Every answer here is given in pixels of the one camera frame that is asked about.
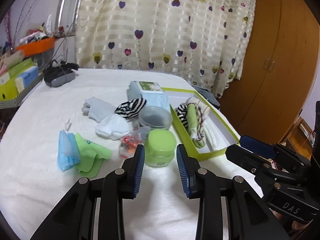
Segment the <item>right hand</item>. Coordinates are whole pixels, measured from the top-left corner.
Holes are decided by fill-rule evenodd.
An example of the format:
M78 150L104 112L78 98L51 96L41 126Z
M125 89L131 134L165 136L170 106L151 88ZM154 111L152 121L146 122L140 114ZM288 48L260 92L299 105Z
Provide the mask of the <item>right hand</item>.
M290 239L301 239L303 233L306 231L308 224L301 224L297 221L292 220L290 217L282 215L274 210L271 210L281 226L285 229Z

